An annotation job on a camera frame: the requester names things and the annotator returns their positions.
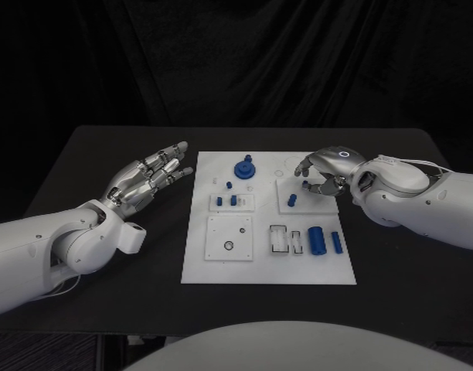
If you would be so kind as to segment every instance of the table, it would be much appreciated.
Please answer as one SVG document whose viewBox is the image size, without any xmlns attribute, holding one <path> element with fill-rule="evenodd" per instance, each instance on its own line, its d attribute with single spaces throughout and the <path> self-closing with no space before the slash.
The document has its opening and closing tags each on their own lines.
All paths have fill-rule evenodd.
<svg viewBox="0 0 473 371">
<path fill-rule="evenodd" d="M 186 140 L 197 151 L 314 151 L 345 145 L 446 165 L 416 129 L 79 127 L 27 209 L 55 213 L 101 197 L 119 168 Z M 348 325 L 402 339 L 473 342 L 473 251 L 376 225 L 337 199 L 357 286 L 180 284 L 194 177 L 155 195 L 131 221 L 147 230 L 140 253 L 119 251 L 73 291 L 0 315 L 0 331 L 191 335 L 243 322 Z"/>
</svg>

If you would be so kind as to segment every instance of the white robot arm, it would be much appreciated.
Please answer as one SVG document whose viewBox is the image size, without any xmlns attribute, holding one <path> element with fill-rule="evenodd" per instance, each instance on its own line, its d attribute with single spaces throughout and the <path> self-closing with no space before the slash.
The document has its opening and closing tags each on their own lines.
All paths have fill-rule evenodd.
<svg viewBox="0 0 473 371">
<path fill-rule="evenodd" d="M 124 219 L 191 168 L 176 170 L 186 142 L 134 161 L 115 174 L 101 199 L 76 209 L 0 224 L 0 313 L 39 298 L 79 274 L 95 272 L 115 249 L 134 254 L 145 230 Z M 52 252 L 60 263 L 50 264 Z"/>
<path fill-rule="evenodd" d="M 426 175 L 407 162 L 439 169 Z M 325 178 L 302 187 L 325 196 L 350 189 L 353 203 L 383 226 L 405 226 L 415 233 L 473 250 L 473 175 L 452 172 L 430 162 L 377 156 L 370 161 L 345 147 L 309 154 L 294 175 L 314 166 Z"/>
</svg>

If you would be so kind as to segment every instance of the silver robotic hand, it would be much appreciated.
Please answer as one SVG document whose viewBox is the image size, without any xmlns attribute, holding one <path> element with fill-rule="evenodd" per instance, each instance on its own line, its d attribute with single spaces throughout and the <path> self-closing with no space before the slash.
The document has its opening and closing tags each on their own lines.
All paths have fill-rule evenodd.
<svg viewBox="0 0 473 371">
<path fill-rule="evenodd" d="M 132 161 L 115 174 L 101 203 L 122 219 L 144 209 L 160 189 L 191 174 L 191 168 L 176 170 L 187 147 L 181 141 L 141 161 Z"/>
<path fill-rule="evenodd" d="M 308 169 L 312 166 L 325 178 L 325 182 L 322 184 L 305 183 L 302 187 L 311 193 L 340 196 L 351 184 L 353 174 L 364 162 L 364 158 L 350 148 L 325 147 L 311 153 L 299 162 L 294 175 L 302 174 L 307 177 Z"/>
<path fill-rule="evenodd" d="M 63 282 L 72 277 L 78 282 L 80 274 L 101 269 L 115 249 L 138 252 L 145 230 L 124 219 L 147 206 L 160 189 L 191 173 L 191 168 L 177 170 L 186 148 L 180 142 L 129 163 L 99 200 L 0 224 L 0 313 L 60 294 Z M 52 252 L 59 258 L 53 265 Z"/>
<path fill-rule="evenodd" d="M 438 168 L 439 174 L 428 175 L 410 164 Z M 402 225 L 423 237 L 473 250 L 473 174 L 383 155 L 366 161 L 340 146 L 309 154 L 294 175 L 305 176 L 311 166 L 325 182 L 304 184 L 307 191 L 338 196 L 348 188 L 353 203 L 377 224 Z"/>
</svg>

